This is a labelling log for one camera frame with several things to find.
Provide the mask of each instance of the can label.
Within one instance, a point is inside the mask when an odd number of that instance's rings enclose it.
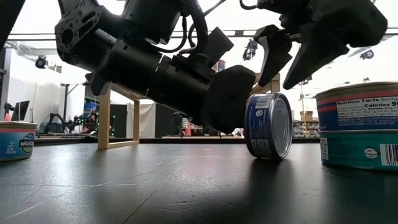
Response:
[[[34,130],[32,133],[0,133],[0,160],[30,158],[34,141]]]
[[[380,95],[385,93],[365,93],[317,101],[320,130],[398,129],[398,96]]]
[[[253,95],[246,111],[245,137],[249,150],[259,157],[272,158],[269,136],[269,105],[273,94]]]
[[[398,134],[321,134],[325,164],[398,170]]]

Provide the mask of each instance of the cardboard box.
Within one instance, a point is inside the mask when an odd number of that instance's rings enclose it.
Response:
[[[300,116],[301,116],[301,121],[304,121],[304,118],[305,118],[305,121],[313,121],[312,111],[300,111]]]

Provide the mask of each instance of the white curtain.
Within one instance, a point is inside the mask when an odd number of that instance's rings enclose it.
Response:
[[[156,104],[140,104],[139,106],[139,137],[155,138]],[[134,124],[134,103],[127,104],[126,137],[132,138]]]

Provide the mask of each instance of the table surface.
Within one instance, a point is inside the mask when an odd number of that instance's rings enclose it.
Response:
[[[325,167],[243,144],[35,147],[0,164],[0,223],[398,223],[395,173]]]

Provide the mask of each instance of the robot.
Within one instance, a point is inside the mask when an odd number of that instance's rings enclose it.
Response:
[[[211,11],[226,0],[221,0]],[[8,1],[2,19],[9,34],[23,0]],[[95,95],[117,83],[157,103],[180,111],[197,125],[223,133],[244,126],[244,112],[254,72],[235,65],[215,74],[211,67],[232,47],[218,28],[208,34],[197,0],[127,0],[121,16],[97,0],[58,0],[62,19],[55,27],[57,51],[71,65],[84,68]],[[280,25],[260,28],[253,40],[264,50],[260,86],[265,86],[292,59],[292,42],[301,43],[283,87],[290,89],[351,47],[379,43],[387,20],[369,0],[258,0],[245,10],[265,9],[280,14]],[[187,17],[194,25],[187,34]],[[183,38],[176,49],[167,44],[179,18]],[[197,31],[195,44],[193,29]],[[182,50],[187,39],[190,49]],[[0,35],[0,44],[5,41]],[[162,53],[178,52],[172,58]]]

